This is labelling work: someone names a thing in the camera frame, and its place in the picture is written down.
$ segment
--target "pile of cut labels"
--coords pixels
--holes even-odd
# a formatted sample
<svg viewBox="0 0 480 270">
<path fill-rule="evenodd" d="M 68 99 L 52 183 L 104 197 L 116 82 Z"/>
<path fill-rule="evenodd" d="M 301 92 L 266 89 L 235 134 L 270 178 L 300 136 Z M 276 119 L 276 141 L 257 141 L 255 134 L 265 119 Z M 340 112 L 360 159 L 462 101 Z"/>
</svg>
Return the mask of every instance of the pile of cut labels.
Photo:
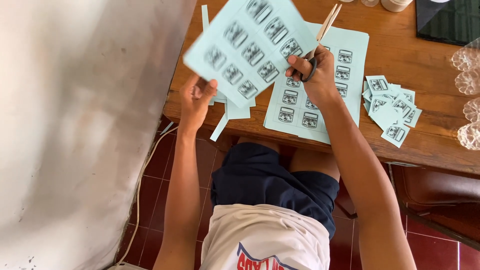
<svg viewBox="0 0 480 270">
<path fill-rule="evenodd" d="M 384 131 L 382 138 L 400 148 L 422 110 L 415 106 L 415 91 L 389 84 L 385 76 L 366 76 L 363 104 L 368 116 Z"/>
</svg>

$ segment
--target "red tile floor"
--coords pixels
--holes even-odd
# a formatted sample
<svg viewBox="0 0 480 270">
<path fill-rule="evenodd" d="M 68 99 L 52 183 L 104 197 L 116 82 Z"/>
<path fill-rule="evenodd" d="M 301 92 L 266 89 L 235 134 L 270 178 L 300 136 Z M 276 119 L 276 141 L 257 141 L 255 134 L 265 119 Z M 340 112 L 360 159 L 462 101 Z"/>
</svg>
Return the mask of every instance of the red tile floor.
<svg viewBox="0 0 480 270">
<path fill-rule="evenodd" d="M 164 121 L 159 127 L 162 131 L 170 121 L 162 117 Z M 167 199 L 168 184 L 172 169 L 173 155 L 175 152 L 175 132 L 166 135 L 160 141 L 155 154 L 145 170 L 140 189 L 140 223 L 130 251 L 125 262 L 151 270 L 156 256 L 162 245 L 163 221 L 165 201 Z M 210 203 L 210 174 L 220 167 L 224 157 L 223 152 L 216 150 L 208 142 L 197 139 L 197 162 L 200 180 L 200 198 L 203 210 L 197 237 L 195 251 L 195 269 L 200 267 L 200 251 L 202 241 L 208 232 L 208 223 L 212 215 Z M 281 162 L 287 162 L 288 157 L 283 156 Z M 350 213 L 354 212 L 353 203 L 341 182 L 340 192 L 337 198 Z M 330 242 L 330 269 L 332 270 L 360 270 L 360 252 L 358 222 L 346 218 L 335 209 L 334 220 L 336 233 Z M 417 264 L 418 270 L 479 270 L 480 252 L 452 240 L 423 224 L 402 216 L 407 239 Z M 132 215 L 120 245 L 117 259 L 125 253 L 131 239 L 136 223 L 136 203 L 132 206 Z"/>
</svg>

